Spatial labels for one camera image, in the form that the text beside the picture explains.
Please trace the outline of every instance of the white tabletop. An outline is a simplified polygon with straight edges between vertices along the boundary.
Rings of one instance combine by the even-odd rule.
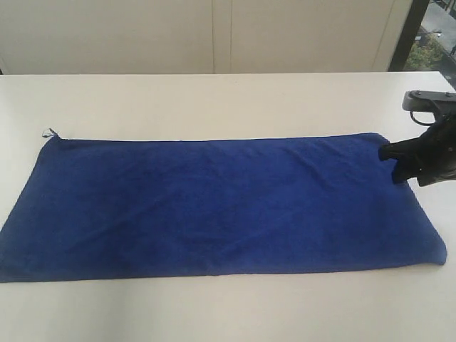
[[[45,143],[207,140],[423,128],[407,90],[438,73],[1,76],[0,224]],[[448,248],[442,267],[334,274],[0,284],[0,341],[454,341],[456,182],[410,182]]]

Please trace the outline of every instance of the blue towel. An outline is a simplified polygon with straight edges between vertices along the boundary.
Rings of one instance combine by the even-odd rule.
[[[287,274],[444,264],[379,135],[51,138],[0,232],[0,281]]]

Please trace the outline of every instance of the microfiber towel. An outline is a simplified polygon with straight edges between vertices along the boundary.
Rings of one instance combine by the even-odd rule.
[[[444,264],[373,133],[121,142],[52,137],[0,232],[0,281]]]

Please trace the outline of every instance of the white wall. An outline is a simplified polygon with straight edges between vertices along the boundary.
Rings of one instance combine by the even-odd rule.
[[[384,71],[412,0],[0,0],[5,73]]]

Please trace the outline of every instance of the blue cloth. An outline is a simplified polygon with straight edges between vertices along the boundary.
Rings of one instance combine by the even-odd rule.
[[[387,140],[51,138],[0,232],[0,281],[444,264]]]

